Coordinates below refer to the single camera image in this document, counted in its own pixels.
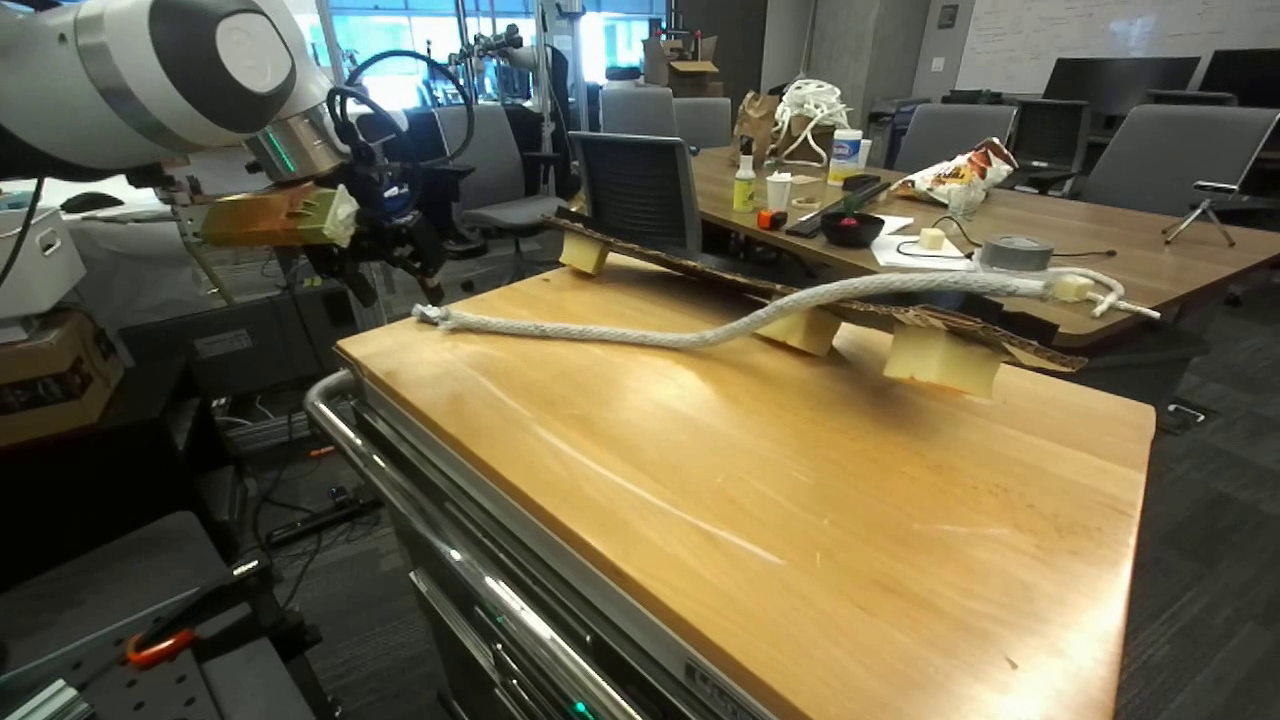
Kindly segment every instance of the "white box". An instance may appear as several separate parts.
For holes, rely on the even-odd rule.
[[[0,268],[18,250],[18,232],[24,208],[0,208]],[[62,218],[62,210],[39,208],[12,271],[0,283],[0,325],[20,316],[39,316],[62,303],[85,274],[85,259]]]

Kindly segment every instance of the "wooden tabletop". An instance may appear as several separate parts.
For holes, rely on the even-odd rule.
[[[780,232],[762,232],[750,210],[731,210],[727,188],[731,188],[731,152],[707,148],[693,159],[693,184],[704,218],[750,232],[766,243],[786,243],[808,259],[825,259],[849,271],[878,271],[871,250],[838,247],[828,240],[796,240]],[[825,199],[838,199],[838,188],[813,181],[805,192],[821,192]],[[879,214],[916,214],[916,223],[936,223],[945,208],[923,199],[895,199],[878,208]],[[1031,192],[1007,192],[996,188],[986,208],[973,210],[968,232],[977,240],[1001,240],[1001,236],[1027,236],[1055,250],[1065,250],[1055,265],[1083,265],[1095,271],[1115,274],[1131,298],[1149,307],[1182,307],[1206,293],[1222,293],[1232,281],[1242,281],[1254,268],[1264,268],[1280,259],[1280,232],[1260,226],[1232,226],[1238,247],[1222,240],[1222,232],[1206,218],[1182,240],[1165,243],[1160,226],[1176,223],[1176,214],[1157,210],[1127,210],[1110,205],[1083,205],[1083,199],[1062,199],[1062,197],[1031,197]],[[1055,343],[1062,346],[1088,346],[1103,343],[1125,327],[1138,327],[1139,316],[1092,316],[1083,303],[1036,303],[1036,298],[1007,298],[1007,307],[1043,316],[1062,325]]]
[[[463,307],[704,327],[750,303],[608,259]],[[404,320],[342,354],[780,714],[1114,714],[1154,406],[1021,367],[986,398],[887,383],[883,343]]]

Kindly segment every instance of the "wood block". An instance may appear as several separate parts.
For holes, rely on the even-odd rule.
[[[825,307],[793,310],[786,320],[771,320],[771,325],[758,327],[758,334],[789,343],[789,346],[808,350],[808,354],[828,354],[838,332],[839,332],[839,316],[831,316]]]
[[[883,377],[910,383],[936,383],[973,395],[989,395],[1001,367],[1001,350],[968,343],[940,327],[895,327]]]
[[[565,232],[560,265],[583,274],[602,274],[608,247],[594,236]]]

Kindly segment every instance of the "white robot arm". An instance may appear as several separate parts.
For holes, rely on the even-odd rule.
[[[280,0],[5,3],[0,66],[0,174],[107,174],[242,138],[301,174],[338,163],[316,159],[327,76]]]

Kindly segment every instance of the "wall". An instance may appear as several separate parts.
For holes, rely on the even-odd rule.
[[[965,60],[965,39],[968,39],[968,22],[973,22],[973,3],[977,0],[931,0],[928,3],[912,95],[948,95],[952,86],[961,86],[961,60]]]
[[[1055,54],[1280,48],[1275,0],[977,0],[961,86],[1043,91]]]
[[[816,0],[769,0],[762,86],[796,80],[808,66]]]
[[[682,22],[715,35],[727,95],[762,86],[769,0],[682,0]]]
[[[816,0],[808,73],[865,123],[912,95],[923,17],[928,0]]]
[[[878,30],[871,30],[871,66],[865,80],[865,102],[893,106],[912,95],[923,27],[931,20],[928,0],[887,0],[879,3]]]
[[[879,0],[816,0],[808,76],[839,86],[851,116],[865,116]]]

